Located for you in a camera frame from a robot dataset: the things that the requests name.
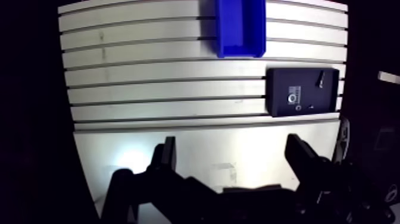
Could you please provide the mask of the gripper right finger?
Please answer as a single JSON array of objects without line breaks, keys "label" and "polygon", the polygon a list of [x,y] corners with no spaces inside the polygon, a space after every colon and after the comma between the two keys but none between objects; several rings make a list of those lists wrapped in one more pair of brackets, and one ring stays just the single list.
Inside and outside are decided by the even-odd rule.
[{"label": "gripper right finger", "polygon": [[311,223],[394,223],[395,214],[352,162],[319,156],[297,134],[287,136],[285,158],[299,180],[302,214]]}]

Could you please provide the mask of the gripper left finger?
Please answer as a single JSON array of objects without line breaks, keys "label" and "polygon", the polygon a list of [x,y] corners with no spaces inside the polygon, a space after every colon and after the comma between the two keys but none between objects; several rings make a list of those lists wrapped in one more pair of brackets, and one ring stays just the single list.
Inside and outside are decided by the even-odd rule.
[{"label": "gripper left finger", "polygon": [[151,203],[171,223],[218,223],[217,193],[193,177],[176,173],[176,139],[166,137],[153,152],[147,169],[135,174],[118,169],[111,177],[101,223],[127,223],[133,210],[139,221],[139,206]]}]

